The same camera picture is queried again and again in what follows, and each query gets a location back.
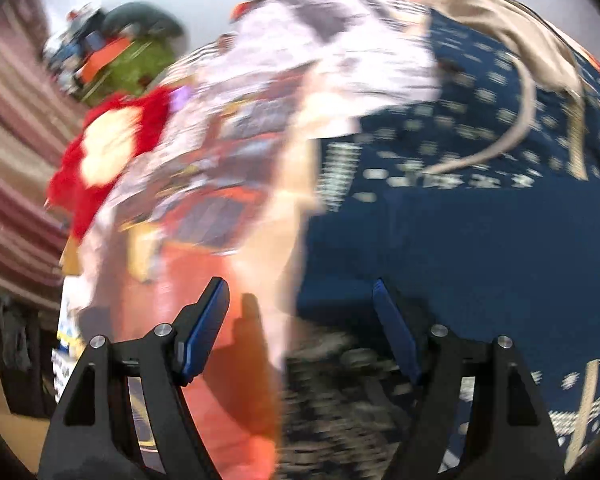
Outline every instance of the orange fabric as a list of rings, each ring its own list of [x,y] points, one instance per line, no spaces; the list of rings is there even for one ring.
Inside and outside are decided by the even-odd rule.
[[[231,11],[231,21],[234,22],[238,18],[240,18],[251,6],[250,2],[242,2],[241,4],[237,4],[234,9]]]
[[[182,305],[198,300],[209,279],[224,277],[229,311],[204,373],[184,388],[184,396],[224,480],[269,479],[276,463],[278,405],[257,302],[240,290],[225,256],[167,242],[161,259],[157,283],[171,286],[141,283],[125,273],[120,307],[112,311],[116,339],[142,337],[173,320]]]
[[[82,67],[80,79],[82,79],[85,84],[93,81],[93,78],[96,77],[98,70],[104,66],[107,66],[114,59],[116,59],[129,45],[131,45],[131,41],[128,38],[121,36],[120,38],[117,38],[106,45],[104,48],[101,48],[99,51],[91,54],[89,59],[87,59]]]

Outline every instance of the metal screw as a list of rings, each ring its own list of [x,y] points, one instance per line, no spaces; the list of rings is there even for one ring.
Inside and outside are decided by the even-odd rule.
[[[104,345],[105,341],[106,339],[103,335],[95,335],[91,338],[89,344],[91,345],[91,348],[100,348],[102,345]]]
[[[431,327],[431,333],[436,337],[445,337],[449,329],[444,325],[434,325]]]
[[[498,344],[503,348],[511,348],[513,346],[513,341],[510,337],[501,335],[498,338]]]
[[[164,337],[171,333],[171,325],[169,323],[160,323],[154,328],[154,334],[158,337]]]

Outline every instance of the striped curtain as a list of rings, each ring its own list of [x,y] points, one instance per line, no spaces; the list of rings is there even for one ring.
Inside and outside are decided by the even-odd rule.
[[[84,109],[62,95],[41,64],[47,37],[39,0],[0,9],[0,294],[59,307],[62,219],[44,209],[46,184]]]

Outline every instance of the blue patterned fabric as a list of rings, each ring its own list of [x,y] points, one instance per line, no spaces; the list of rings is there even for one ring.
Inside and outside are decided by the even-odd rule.
[[[386,351],[371,303],[385,276],[461,336],[509,335],[565,449],[586,363],[600,359],[600,78],[576,55],[597,92],[586,107],[587,181],[566,169],[567,101],[541,89],[536,122],[510,153],[423,176],[492,144],[520,108],[503,44],[434,11],[430,36],[436,57],[458,70],[437,102],[378,112],[359,133],[322,141],[331,211],[309,222],[299,315]],[[595,399],[587,439],[599,431],[600,369]]]

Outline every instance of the red fleece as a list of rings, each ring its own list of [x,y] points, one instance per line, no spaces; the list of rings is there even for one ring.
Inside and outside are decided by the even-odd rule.
[[[82,132],[67,147],[60,169],[56,171],[46,190],[49,203],[73,213],[71,235],[78,242],[82,240],[90,227],[93,217],[120,178],[118,175],[104,186],[89,186],[82,180],[80,164],[85,157],[82,146],[84,130],[105,112],[121,110],[129,106],[142,108],[142,115],[135,136],[134,156],[150,152],[160,140],[160,134],[169,115],[171,89],[158,87],[151,93],[138,99],[129,99],[116,94],[103,104],[87,113]]]

